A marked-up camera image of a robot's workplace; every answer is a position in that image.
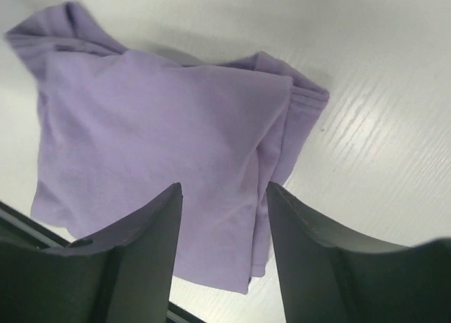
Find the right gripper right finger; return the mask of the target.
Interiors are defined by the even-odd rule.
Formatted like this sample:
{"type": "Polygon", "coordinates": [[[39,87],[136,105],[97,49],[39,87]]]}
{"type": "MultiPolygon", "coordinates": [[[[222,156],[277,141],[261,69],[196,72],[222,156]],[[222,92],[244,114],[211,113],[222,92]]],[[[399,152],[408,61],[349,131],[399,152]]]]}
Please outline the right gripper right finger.
{"type": "Polygon", "coordinates": [[[450,239],[414,247],[350,229],[269,183],[288,322],[449,322],[450,239]]]}

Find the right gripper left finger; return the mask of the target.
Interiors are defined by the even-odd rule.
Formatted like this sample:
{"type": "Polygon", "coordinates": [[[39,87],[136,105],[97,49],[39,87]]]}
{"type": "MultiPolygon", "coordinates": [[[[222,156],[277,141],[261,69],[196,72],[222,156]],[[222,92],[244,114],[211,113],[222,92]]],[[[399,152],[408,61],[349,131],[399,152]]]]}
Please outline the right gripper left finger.
{"type": "Polygon", "coordinates": [[[1,206],[2,322],[165,322],[183,194],[67,242],[1,206]]]}

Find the purple t shirt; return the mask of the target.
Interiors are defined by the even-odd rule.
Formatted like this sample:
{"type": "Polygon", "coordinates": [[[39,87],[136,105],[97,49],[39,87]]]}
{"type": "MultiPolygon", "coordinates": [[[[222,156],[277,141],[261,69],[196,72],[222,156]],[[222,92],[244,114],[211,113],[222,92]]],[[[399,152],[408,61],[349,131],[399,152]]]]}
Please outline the purple t shirt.
{"type": "Polygon", "coordinates": [[[75,2],[5,38],[39,92],[31,215],[82,238],[180,183],[174,275],[247,293],[268,261],[266,187],[292,173],[328,91],[263,52],[189,66],[129,49],[75,2]]]}

